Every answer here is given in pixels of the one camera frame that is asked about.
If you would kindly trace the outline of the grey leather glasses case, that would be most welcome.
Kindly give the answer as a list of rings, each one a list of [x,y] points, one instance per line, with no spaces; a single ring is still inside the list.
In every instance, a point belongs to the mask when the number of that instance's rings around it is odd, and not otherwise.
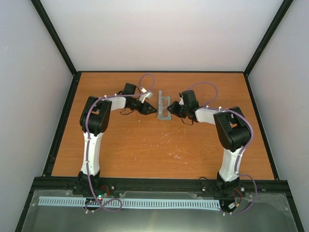
[[[171,120],[171,113],[168,111],[168,106],[170,106],[170,104],[171,104],[171,97],[163,96],[162,90],[159,90],[157,119],[165,121]]]

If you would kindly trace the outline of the red thin-frame sunglasses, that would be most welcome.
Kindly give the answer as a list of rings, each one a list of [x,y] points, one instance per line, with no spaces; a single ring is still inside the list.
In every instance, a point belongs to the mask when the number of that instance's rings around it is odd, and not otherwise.
[[[169,118],[169,111],[167,110],[169,102],[170,102],[169,97],[162,98],[162,114],[161,114],[162,118]]]

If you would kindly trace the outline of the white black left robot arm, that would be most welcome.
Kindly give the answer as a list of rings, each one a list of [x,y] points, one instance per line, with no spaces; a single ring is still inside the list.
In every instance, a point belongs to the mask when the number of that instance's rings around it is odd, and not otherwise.
[[[99,153],[103,134],[107,130],[111,112],[130,109],[141,115],[154,114],[157,110],[146,100],[153,93],[143,87],[126,83],[122,91],[101,98],[88,97],[80,117],[80,125],[84,134],[84,157],[78,178],[84,182],[83,188],[89,194],[100,190]]]

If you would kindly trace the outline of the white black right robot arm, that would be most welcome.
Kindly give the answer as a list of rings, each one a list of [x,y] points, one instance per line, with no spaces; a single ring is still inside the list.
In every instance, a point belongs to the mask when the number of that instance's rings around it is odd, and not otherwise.
[[[193,90],[180,93],[180,100],[174,101],[167,110],[192,122],[209,123],[216,126],[220,144],[224,148],[222,166],[217,173],[216,189],[227,195],[239,185],[239,167],[242,156],[252,142],[254,132],[239,107],[213,108],[200,106]]]

